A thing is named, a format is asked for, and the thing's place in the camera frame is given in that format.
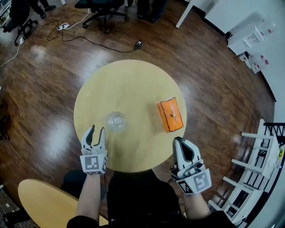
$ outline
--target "orange package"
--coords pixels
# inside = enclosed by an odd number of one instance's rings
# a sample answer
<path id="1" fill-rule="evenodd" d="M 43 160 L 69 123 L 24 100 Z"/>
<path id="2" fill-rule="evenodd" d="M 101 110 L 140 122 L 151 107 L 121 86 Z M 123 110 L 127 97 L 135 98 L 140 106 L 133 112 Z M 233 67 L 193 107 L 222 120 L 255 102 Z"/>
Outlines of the orange package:
<path id="1" fill-rule="evenodd" d="M 156 106 L 166 132 L 173 132 L 184 127 L 176 98 L 156 103 Z"/>

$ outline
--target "white cable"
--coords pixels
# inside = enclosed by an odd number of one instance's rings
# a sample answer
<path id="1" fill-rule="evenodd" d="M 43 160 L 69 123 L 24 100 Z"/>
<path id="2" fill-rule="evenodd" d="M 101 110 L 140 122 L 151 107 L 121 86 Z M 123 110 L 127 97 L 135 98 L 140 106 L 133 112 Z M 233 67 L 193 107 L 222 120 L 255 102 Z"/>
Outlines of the white cable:
<path id="1" fill-rule="evenodd" d="M 68 23 L 63 23 L 61 24 L 59 27 L 58 27 L 58 31 L 61 31 L 61 30 L 70 30 L 71 28 L 73 28 L 75 25 L 81 23 L 88 15 L 90 14 L 90 8 L 88 8 L 88 14 L 79 22 L 77 22 L 76 24 L 72 25 L 70 27 L 70 25 Z"/>
<path id="2" fill-rule="evenodd" d="M 9 59 L 7 62 L 5 62 L 4 64 L 2 64 L 0 67 L 4 66 L 6 63 L 8 63 L 8 62 L 9 62 L 10 60 L 12 60 L 12 59 Z"/>

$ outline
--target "round wooden table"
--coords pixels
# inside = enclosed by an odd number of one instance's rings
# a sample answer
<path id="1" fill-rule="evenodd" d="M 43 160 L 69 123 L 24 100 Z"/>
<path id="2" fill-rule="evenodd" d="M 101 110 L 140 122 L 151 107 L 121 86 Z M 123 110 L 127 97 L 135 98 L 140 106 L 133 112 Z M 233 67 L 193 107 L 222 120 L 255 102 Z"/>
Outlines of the round wooden table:
<path id="1" fill-rule="evenodd" d="M 78 199 L 43 181 L 23 180 L 18 187 L 20 201 L 40 228 L 66 228 L 70 219 L 75 217 Z M 102 216 L 99 225 L 108 224 Z"/>
<path id="2" fill-rule="evenodd" d="M 176 97 L 184 127 L 163 129 L 156 103 Z M 112 112 L 125 115 L 126 127 L 114 132 L 104 123 Z M 81 141 L 95 125 L 93 142 L 106 130 L 107 167 L 122 172 L 154 168 L 172 154 L 172 141 L 183 137 L 187 120 L 185 101 L 174 80 L 159 67 L 144 61 L 122 60 L 96 71 L 80 89 L 74 107 L 74 125 Z"/>

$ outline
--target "foot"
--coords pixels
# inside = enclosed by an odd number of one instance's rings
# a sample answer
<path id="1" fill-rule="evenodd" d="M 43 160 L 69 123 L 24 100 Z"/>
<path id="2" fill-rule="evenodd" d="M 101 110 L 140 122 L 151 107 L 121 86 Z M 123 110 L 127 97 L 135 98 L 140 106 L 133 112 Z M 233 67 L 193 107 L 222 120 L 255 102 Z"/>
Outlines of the foot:
<path id="1" fill-rule="evenodd" d="M 55 5 L 49 5 L 47 8 L 45 8 L 45 11 L 53 10 L 55 8 L 56 8 Z"/>
<path id="2" fill-rule="evenodd" d="M 142 19 L 147 19 L 147 15 L 145 15 L 145 14 L 137 14 L 137 16 L 138 16 L 138 19 L 140 19 L 140 20 L 142 20 Z"/>
<path id="3" fill-rule="evenodd" d="M 43 12 L 40 14 L 40 16 L 41 16 L 41 19 L 44 19 L 44 18 L 46 17 L 45 12 L 43 11 Z"/>
<path id="4" fill-rule="evenodd" d="M 154 23 L 154 22 L 156 22 L 160 17 L 161 17 L 161 15 L 158 15 L 158 16 L 153 16 L 153 15 L 151 15 L 150 18 L 149 18 L 149 21 L 150 21 L 151 23 Z"/>

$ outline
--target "forearm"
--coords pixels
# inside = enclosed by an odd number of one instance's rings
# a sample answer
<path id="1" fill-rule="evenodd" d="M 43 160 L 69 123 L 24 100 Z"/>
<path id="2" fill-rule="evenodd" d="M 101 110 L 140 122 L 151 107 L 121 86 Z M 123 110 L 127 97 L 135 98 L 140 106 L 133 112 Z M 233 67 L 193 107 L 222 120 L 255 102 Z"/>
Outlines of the forearm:
<path id="1" fill-rule="evenodd" d="M 201 194 L 184 195 L 186 217 L 190 220 L 203 219 L 210 215 L 210 210 Z"/>
<path id="2" fill-rule="evenodd" d="M 79 197 L 76 216 L 86 216 L 99 222 L 100 203 L 100 175 L 87 175 Z"/>

